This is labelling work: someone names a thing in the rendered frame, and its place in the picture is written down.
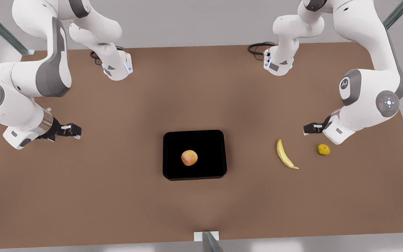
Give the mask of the yellow banana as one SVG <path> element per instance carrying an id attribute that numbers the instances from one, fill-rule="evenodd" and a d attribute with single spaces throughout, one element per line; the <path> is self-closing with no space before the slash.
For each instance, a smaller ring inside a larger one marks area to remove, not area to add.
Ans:
<path id="1" fill-rule="evenodd" d="M 294 166 L 293 162 L 286 155 L 281 139 L 278 139 L 278 141 L 277 141 L 276 150 L 277 150 L 278 156 L 280 157 L 281 161 L 283 162 L 283 164 L 286 167 L 291 168 L 291 169 L 299 169 L 298 167 Z"/>

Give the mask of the black rectangular tray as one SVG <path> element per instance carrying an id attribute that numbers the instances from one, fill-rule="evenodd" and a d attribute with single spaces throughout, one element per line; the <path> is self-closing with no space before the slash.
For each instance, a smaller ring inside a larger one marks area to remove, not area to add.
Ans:
<path id="1" fill-rule="evenodd" d="M 162 171 L 171 181 L 223 177 L 227 172 L 223 132 L 167 132 L 163 136 Z"/>

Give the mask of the orange-red apple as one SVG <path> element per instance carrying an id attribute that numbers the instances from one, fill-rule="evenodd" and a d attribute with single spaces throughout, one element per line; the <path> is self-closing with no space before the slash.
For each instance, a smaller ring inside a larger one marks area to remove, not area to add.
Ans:
<path id="1" fill-rule="evenodd" d="M 197 153 L 195 153 L 195 151 L 186 150 L 184 151 L 184 153 L 182 153 L 181 160 L 185 166 L 192 166 L 197 162 L 198 156 Z"/>

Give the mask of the silver frame post with foot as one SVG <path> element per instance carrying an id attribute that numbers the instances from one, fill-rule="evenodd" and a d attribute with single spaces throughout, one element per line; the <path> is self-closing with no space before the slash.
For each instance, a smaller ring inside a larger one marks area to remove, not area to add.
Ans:
<path id="1" fill-rule="evenodd" d="M 201 241 L 203 252 L 225 252 L 219 244 L 219 231 L 194 232 L 194 241 Z"/>

